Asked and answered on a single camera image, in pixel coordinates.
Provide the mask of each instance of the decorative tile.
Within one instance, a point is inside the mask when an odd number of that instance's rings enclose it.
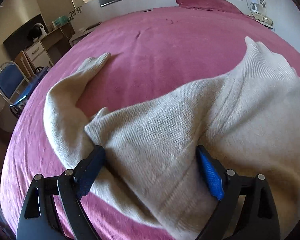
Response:
[[[259,1],[259,4],[263,7],[263,8],[266,8],[266,2],[265,0],[257,0]]]
[[[82,5],[68,13],[69,20],[74,20],[75,16],[82,13]]]

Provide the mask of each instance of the drawer handle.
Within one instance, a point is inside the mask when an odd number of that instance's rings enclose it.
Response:
[[[39,48],[36,48],[36,49],[32,52],[32,54],[35,54],[36,52],[38,52],[38,50],[39,50]]]

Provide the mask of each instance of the bed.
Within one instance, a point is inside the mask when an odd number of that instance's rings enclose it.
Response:
[[[105,106],[113,111],[232,70],[245,54],[246,36],[282,54],[300,76],[300,54],[292,46],[241,13],[217,9],[170,7],[135,12],[102,23],[76,44],[36,88],[12,135],[1,181],[2,210],[12,230],[17,230],[34,175],[50,177],[64,171],[42,120],[46,94],[56,82],[73,73],[87,57],[110,52],[110,61],[77,103],[87,116],[93,116]],[[61,203],[57,197],[55,201],[65,233],[72,236]],[[173,239],[163,229],[121,215],[91,193],[82,205],[102,239]]]

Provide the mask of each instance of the white cabinet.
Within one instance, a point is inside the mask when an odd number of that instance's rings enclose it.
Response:
[[[34,67],[53,67],[53,63],[46,51],[42,52],[35,60],[32,61]]]
[[[32,45],[27,49],[26,53],[31,61],[33,61],[41,52],[44,51],[44,48],[40,41]]]

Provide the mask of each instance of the knit sweater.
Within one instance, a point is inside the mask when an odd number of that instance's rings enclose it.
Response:
[[[217,204],[196,163],[203,144],[225,168],[265,175],[285,237],[300,218],[300,78],[282,55],[245,41],[229,73],[91,119],[75,104],[110,54],[88,58],[47,94],[44,127],[58,158],[74,168],[103,146],[107,166],[91,192],[137,222],[195,239]]]

